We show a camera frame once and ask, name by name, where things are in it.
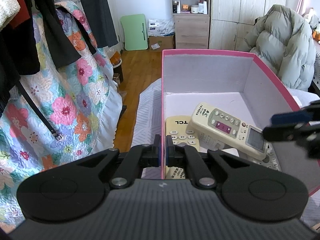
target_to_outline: down jacket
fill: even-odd
[[[240,51],[260,57],[287,88],[307,91],[314,75],[316,48],[308,22],[274,5],[244,38]]]

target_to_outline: green plastic board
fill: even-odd
[[[135,14],[123,16],[120,19],[125,38],[126,50],[142,50],[148,48],[148,36],[146,27],[146,16]]]

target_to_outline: orange flower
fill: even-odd
[[[42,171],[46,171],[46,170],[58,167],[58,165],[53,164],[51,155],[47,155],[47,158],[45,158],[45,157],[41,157],[41,158],[42,158],[42,163],[44,166],[44,169]]]
[[[80,32],[72,32],[72,35],[68,37],[70,42],[73,44],[73,46],[76,48],[78,51],[82,51],[85,49],[85,42],[81,40],[81,33]]]
[[[75,134],[80,134],[79,141],[84,142],[87,135],[91,133],[89,120],[80,112],[77,116],[77,122],[78,124],[75,127]]]
[[[91,40],[92,45],[93,45],[94,47],[97,47],[97,46],[98,46],[98,45],[97,45],[97,41],[96,41],[96,39],[94,38],[94,36],[93,36],[92,33],[89,34],[89,38],[90,38],[90,40]]]

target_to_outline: red clothing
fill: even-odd
[[[26,6],[26,3],[24,0],[18,0],[18,3],[20,4],[20,11],[18,14],[10,21],[9,25],[12,28],[17,27],[24,21],[30,19],[30,15]]]

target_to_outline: pink box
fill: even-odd
[[[276,75],[255,54],[209,49],[164,50],[162,58],[162,178],[165,120],[192,115],[207,102],[263,129],[274,114],[299,110]],[[303,181],[310,194],[320,188],[317,161],[293,142],[273,143],[283,172]]]

